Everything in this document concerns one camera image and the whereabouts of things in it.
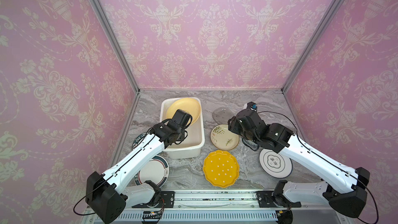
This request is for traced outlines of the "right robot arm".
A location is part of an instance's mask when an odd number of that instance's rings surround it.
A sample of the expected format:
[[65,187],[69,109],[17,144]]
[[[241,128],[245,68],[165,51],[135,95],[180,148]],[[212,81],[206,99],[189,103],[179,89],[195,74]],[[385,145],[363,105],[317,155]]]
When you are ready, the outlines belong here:
[[305,143],[280,123],[265,123],[257,105],[246,108],[228,120],[229,131],[252,141],[259,147],[286,156],[322,179],[315,184],[299,184],[282,179],[273,191],[278,206],[298,207],[302,202],[328,204],[336,212],[359,218],[368,198],[370,172],[363,167],[341,164]]

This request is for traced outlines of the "white plate dark green rim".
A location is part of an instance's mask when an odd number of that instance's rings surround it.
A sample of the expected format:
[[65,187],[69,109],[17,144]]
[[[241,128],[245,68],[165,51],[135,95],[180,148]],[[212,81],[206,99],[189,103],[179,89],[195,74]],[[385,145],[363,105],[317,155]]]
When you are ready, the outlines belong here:
[[146,136],[147,136],[146,132],[144,132],[144,133],[140,134],[139,136],[137,136],[135,138],[135,140],[133,141],[132,150],[135,149],[140,144],[140,142],[145,139]]

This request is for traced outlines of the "pale yellow bear plate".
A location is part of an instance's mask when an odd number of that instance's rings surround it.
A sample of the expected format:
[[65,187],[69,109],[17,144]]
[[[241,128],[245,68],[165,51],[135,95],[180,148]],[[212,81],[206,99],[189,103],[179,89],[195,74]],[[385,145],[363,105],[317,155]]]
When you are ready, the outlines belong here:
[[192,124],[200,118],[202,112],[199,100],[192,97],[165,100],[163,110],[162,120],[171,119],[177,110],[182,110],[192,116]]

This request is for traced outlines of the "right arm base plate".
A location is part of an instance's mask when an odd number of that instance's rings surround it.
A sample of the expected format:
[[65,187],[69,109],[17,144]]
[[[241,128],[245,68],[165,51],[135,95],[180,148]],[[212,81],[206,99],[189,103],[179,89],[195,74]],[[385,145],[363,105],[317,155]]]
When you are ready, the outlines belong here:
[[300,208],[300,202],[291,202],[281,194],[276,194],[270,190],[256,192],[256,199],[260,208]]

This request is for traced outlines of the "yellow polka dot plate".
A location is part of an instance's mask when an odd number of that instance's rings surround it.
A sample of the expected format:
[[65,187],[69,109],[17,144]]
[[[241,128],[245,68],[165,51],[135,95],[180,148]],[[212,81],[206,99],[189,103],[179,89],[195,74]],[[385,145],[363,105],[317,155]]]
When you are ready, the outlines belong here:
[[239,164],[228,151],[216,150],[204,159],[203,172],[213,186],[228,188],[239,178]]

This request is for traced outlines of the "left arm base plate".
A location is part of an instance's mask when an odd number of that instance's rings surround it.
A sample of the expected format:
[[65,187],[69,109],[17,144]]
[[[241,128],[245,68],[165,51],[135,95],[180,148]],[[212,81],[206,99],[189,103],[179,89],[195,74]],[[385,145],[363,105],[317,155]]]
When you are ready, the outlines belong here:
[[148,203],[141,203],[132,208],[173,208],[174,200],[174,191],[161,191],[160,193],[155,193],[154,197]]

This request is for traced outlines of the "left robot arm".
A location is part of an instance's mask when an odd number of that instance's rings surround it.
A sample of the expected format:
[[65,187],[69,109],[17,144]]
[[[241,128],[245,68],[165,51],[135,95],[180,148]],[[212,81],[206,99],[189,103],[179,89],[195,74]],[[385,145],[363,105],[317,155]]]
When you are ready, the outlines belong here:
[[127,186],[157,154],[184,141],[191,122],[190,114],[177,110],[171,119],[150,128],[121,161],[102,174],[95,171],[88,177],[83,200],[104,223],[112,223],[127,206],[156,206],[163,201],[160,187],[151,180],[132,189],[127,189]]

